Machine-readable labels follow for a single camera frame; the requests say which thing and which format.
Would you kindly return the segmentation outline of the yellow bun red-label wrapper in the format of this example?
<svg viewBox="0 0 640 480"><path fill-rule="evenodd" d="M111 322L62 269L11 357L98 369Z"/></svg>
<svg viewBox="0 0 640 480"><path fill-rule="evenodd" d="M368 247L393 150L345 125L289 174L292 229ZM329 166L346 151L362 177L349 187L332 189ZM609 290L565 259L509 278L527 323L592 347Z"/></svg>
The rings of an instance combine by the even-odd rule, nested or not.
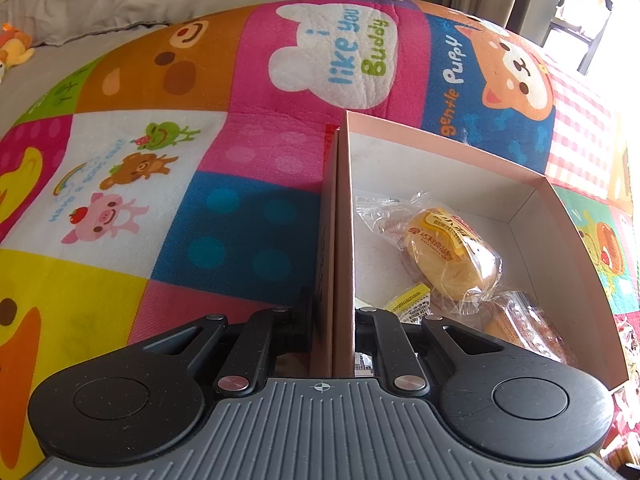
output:
<svg viewBox="0 0 640 480"><path fill-rule="evenodd" d="M457 212L429 192L408 200L358 197L355 211L368 229L394 245L440 296L458 304L489 299L502 258Z"/></svg>

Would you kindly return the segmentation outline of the pink cardboard gift box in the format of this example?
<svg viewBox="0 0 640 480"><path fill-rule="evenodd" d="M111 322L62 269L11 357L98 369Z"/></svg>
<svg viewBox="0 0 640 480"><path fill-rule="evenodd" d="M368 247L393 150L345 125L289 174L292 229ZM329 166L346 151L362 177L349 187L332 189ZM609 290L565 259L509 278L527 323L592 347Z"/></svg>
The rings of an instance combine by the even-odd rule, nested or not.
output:
<svg viewBox="0 0 640 480"><path fill-rule="evenodd" d="M581 370L628 377L608 298L548 179L469 145L348 112L321 192L311 370L354 371L354 303L383 307L424 283L474 323L497 292L525 292Z"/></svg>

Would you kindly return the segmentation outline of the brown cake clear wrapper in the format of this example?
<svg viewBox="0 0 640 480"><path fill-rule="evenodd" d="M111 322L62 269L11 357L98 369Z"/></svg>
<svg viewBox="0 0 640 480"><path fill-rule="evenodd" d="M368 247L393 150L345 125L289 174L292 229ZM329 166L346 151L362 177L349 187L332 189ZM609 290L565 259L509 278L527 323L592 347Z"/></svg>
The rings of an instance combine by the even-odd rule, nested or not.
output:
<svg viewBox="0 0 640 480"><path fill-rule="evenodd" d="M578 367L576 356L527 292L504 290L465 304L459 321L540 356Z"/></svg>

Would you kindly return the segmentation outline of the colourful cartoon play mat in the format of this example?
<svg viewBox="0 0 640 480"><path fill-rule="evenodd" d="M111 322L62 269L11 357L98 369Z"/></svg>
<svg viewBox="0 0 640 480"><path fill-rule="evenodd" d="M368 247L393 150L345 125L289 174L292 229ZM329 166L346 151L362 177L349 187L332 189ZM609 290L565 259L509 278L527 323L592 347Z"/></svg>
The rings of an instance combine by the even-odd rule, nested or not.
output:
<svg viewBox="0 0 640 480"><path fill-rule="evenodd" d="M297 0L151 32L63 79L1 141L1 474L40 460L29 395L67 365L198 316L322 309L344 370L324 178L427 192L502 260L577 362L619 385L639 336L627 154L600 100L523 37L434 3Z"/></svg>

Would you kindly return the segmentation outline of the orange yellow plush toy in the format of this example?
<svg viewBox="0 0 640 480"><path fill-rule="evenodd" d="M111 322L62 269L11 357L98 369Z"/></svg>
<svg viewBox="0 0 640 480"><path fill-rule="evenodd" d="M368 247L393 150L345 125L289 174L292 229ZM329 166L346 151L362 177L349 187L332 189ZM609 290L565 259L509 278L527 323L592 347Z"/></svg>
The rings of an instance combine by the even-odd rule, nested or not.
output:
<svg viewBox="0 0 640 480"><path fill-rule="evenodd" d="M10 24L1 27L0 81L14 66L28 62L35 53L32 37Z"/></svg>

